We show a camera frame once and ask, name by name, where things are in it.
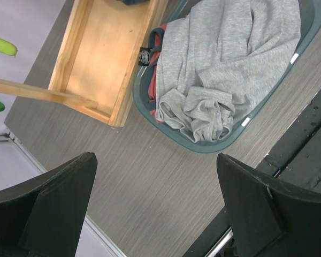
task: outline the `gray laundry basket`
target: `gray laundry basket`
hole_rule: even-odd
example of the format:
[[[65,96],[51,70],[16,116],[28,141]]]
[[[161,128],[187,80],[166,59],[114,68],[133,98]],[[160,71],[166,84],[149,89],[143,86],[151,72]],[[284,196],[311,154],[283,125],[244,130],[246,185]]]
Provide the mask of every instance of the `gray laundry basket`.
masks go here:
[[[190,11],[190,8],[199,2],[198,0],[193,1],[180,1],[175,11],[170,16],[168,22],[182,18]],[[164,123],[157,123],[155,117],[150,114],[150,110],[148,109],[148,85],[144,82],[145,77],[143,76],[145,72],[145,67],[140,68],[139,73],[134,81],[133,85],[133,99],[135,105],[137,106],[140,113],[144,115],[144,117],[151,122],[156,128],[166,134],[169,138],[177,142],[178,144],[188,148],[191,151],[198,153],[215,153],[221,151],[222,149],[231,145],[244,131],[248,124],[252,121],[252,119],[257,115],[257,113],[261,110],[273,92],[278,88],[281,84],[285,76],[289,73],[295,62],[298,58],[303,54],[307,46],[313,40],[319,29],[321,28],[321,0],[299,0],[300,5],[300,13],[301,13],[301,40],[296,48],[295,54],[291,60],[291,63],[279,80],[279,82],[275,85],[275,87],[270,91],[267,97],[241,122],[235,124],[233,126],[232,133],[222,141],[216,142],[197,142],[193,143],[187,137],[182,135],[178,130],[174,130],[167,126]]]

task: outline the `gray sweatshirt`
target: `gray sweatshirt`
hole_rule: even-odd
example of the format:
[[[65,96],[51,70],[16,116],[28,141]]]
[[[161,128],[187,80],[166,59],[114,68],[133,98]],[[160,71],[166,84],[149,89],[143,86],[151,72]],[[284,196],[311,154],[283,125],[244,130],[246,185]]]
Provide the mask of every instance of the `gray sweatshirt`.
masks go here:
[[[202,0],[167,25],[156,119],[193,142],[224,139],[276,85],[299,39],[297,0]]]

